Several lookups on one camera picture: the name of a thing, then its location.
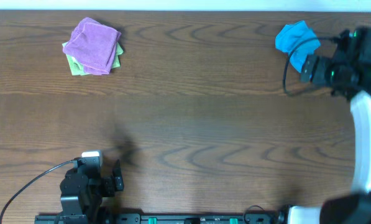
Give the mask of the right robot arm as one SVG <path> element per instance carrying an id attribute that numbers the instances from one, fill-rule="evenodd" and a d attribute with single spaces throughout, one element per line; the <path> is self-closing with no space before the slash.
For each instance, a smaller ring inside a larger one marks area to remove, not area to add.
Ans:
<path id="1" fill-rule="evenodd" d="M 276 223 L 371 223 L 371 27 L 348 29 L 327 41 L 336 45 L 332 57 L 315 54 L 323 37 L 305 22 L 287 24 L 275 38 L 288 55 L 301 82 L 328 87 L 331 95 L 350 103 L 355 128 L 355 168 L 351 194 L 329 199 L 321 207 L 289 206 Z"/>

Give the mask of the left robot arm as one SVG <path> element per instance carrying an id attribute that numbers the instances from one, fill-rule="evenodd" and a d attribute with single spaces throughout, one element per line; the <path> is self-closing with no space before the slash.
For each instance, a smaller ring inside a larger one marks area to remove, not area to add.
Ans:
<path id="1" fill-rule="evenodd" d="M 103 177 L 98 157 L 79 158 L 74 168 L 66 172 L 60 190 L 62 211 L 56 223 L 115 223 L 114 215 L 101 204 L 104 198 L 114 197 L 116 192 L 124 190 L 121 163 L 117 160 L 112 174 Z"/>

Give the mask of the blue microfiber cloth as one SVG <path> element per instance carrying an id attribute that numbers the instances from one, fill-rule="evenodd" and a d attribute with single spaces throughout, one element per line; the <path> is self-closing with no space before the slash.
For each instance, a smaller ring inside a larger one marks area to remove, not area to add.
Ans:
<path id="1" fill-rule="evenodd" d="M 314 40 L 298 47 L 290 58 L 291 65 L 297 72 L 301 73 L 307 55 L 313 54 L 321 46 L 316 34 L 307 26 L 307 23 L 305 21 L 299 21 L 294 24 L 285 25 L 275 38 L 275 47 L 277 50 L 290 55 L 298 44 L 312 38 Z"/>

